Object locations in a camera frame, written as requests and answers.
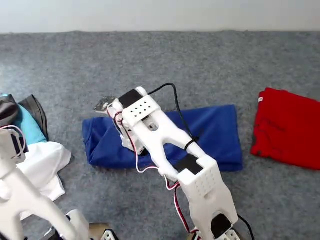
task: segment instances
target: blue folded cloth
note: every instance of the blue folded cloth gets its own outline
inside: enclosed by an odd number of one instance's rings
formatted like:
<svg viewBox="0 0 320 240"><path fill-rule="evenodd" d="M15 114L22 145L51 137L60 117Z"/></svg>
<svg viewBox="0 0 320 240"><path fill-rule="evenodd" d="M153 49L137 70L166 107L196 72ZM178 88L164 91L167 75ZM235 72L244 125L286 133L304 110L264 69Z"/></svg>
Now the blue folded cloth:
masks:
<svg viewBox="0 0 320 240"><path fill-rule="evenodd" d="M167 116L181 129L184 126L176 111L166 112ZM243 169L242 151L238 137L237 112L234 105L212 106L183 110L183 117L198 144L212 158L220 171ZM109 117L85 119L82 135L87 160L91 165L105 168L135 168L136 157L122 146L119 133ZM172 144L164 146L168 161L174 165L187 153ZM139 156L139 167L153 165L151 156Z"/></svg>

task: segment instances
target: white wire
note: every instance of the white wire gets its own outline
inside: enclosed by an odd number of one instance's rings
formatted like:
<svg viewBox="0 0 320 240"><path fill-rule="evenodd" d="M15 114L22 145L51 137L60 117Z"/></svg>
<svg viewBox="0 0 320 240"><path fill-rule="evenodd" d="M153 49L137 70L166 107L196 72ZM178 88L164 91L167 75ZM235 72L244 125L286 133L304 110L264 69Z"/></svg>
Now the white wire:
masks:
<svg viewBox="0 0 320 240"><path fill-rule="evenodd" d="M131 139L131 142L132 142L132 147L133 147L133 150L134 150L134 153L135 153L135 168L137 170L138 173L140 174L143 174L145 171L149 170L149 169L159 169L158 167L156 166L149 166L149 167L146 167L145 169L143 169L142 171L139 169L139 155L138 155L138 152L137 152L137 148L136 148L136 145L135 145L135 142Z"/></svg>
<svg viewBox="0 0 320 240"><path fill-rule="evenodd" d="M175 183L172 187L169 187L169 186L168 186L168 185L169 185L169 180L168 180L167 176L166 176L166 175L163 175L163 176L164 176L164 179L165 179L165 187L166 187L166 189L168 189L169 191L175 189L175 188L179 185L179 183Z"/></svg>
<svg viewBox="0 0 320 240"><path fill-rule="evenodd" d="M24 152L25 148L26 148L26 137L24 135L24 133L22 132L22 130L15 126L15 125L8 125L8 126L3 126L3 127L0 127L0 130L3 130L3 129L8 129L8 128L13 128L13 129L16 129L19 131L19 133L21 134L21 136L23 137L23 146L22 146L22 150L15 156L15 158L18 158L20 157L20 155Z"/></svg>

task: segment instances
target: robotic arm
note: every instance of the robotic arm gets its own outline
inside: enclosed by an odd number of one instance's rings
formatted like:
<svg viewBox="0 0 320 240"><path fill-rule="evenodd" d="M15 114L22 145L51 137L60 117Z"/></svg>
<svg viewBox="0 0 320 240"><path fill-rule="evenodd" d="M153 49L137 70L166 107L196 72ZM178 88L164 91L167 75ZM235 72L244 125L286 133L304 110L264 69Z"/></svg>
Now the robotic arm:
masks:
<svg viewBox="0 0 320 240"><path fill-rule="evenodd" d="M136 154L137 170L138 155L146 149L156 165L150 168L156 168L166 180L176 182L170 190L182 188L195 225L195 230L191 232L197 234L197 238L193 239L240 240L233 230L238 215L217 162L185 131L179 129L142 87L129 91L119 99L105 97L95 110L113 119L122 145ZM24 211L48 220L53 225L42 240L118 239L110 230L105 230L102 238L93 237L80 211L72 210L65 216L50 199L39 193L16 166L25 159L25 142L22 146L19 134L8 127L0 128L0 180L11 189L10 199L0 198L0 239L26 239L20 222L20 213ZM186 157L175 166L166 158L166 143L187 152Z"/></svg>
<svg viewBox="0 0 320 240"><path fill-rule="evenodd" d="M216 160L179 129L145 89L137 87L119 99L103 98L95 111L113 119L122 145L134 151L137 160L145 148L159 174L178 181L189 201L190 215L200 238L228 239L228 232L233 231L238 215ZM175 166L166 158L166 143L187 151L186 157ZM233 239L238 239L235 233L232 235Z"/></svg>

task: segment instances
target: black cable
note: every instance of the black cable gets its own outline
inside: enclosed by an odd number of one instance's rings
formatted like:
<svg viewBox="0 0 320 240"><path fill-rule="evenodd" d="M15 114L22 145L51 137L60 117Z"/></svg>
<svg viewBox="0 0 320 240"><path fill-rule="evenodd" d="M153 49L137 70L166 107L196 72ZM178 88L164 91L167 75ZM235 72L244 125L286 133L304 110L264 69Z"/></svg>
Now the black cable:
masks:
<svg viewBox="0 0 320 240"><path fill-rule="evenodd" d="M179 102L178 102L178 94L177 94L177 88L176 86L172 83L172 82L168 82L168 83L165 83L163 85L161 85L160 87L158 87L157 89L151 91L151 92L148 92L148 95L151 95L151 94L154 94L155 92L159 91L160 89L164 88L165 86L172 86L173 87L173 92L174 92L174 101L175 101L175 107L176 107L176 110L178 111L179 113L179 116L182 120L182 123L187 131L187 133L189 134L189 136L192 138L192 142L195 142L197 141L197 137L194 137L191 133L191 130L186 122L186 120L184 119L184 116L182 115L181 113L181 110L180 110L180 106L179 106Z"/></svg>
<svg viewBox="0 0 320 240"><path fill-rule="evenodd" d="M250 224L248 223L248 221L245 220L245 219L244 219L242 216L240 216L239 214L238 214L238 217L239 217L239 219L241 219L241 220L245 223L245 225L248 227L249 232L250 232L251 239L252 239L252 240L255 240L254 232L252 231L251 226L250 226Z"/></svg>

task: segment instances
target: carpet floor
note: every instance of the carpet floor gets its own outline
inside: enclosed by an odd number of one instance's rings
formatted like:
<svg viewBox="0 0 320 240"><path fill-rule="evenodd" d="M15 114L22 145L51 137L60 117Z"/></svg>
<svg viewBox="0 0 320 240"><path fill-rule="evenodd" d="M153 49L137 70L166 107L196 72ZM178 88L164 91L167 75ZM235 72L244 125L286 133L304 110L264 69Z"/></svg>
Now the carpet floor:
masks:
<svg viewBox="0 0 320 240"><path fill-rule="evenodd" d="M92 108L103 96L166 82L176 84L182 109L236 105L244 170L222 177L256 239L318 239L320 172L252 156L250 147L265 87L320 101L319 32L0 35L0 92L17 101L34 94L46 112L50 140L72 152L59 173L66 194L56 204L65 213L81 210L90 222L109 222L122 240L183 240L186 233L156 172L87 163L82 121L97 116ZM165 111L175 109L171 89L154 98ZM188 216L188 201L180 190L178 196ZM49 224L32 216L23 227L33 240ZM242 222L235 227L250 239Z"/></svg>

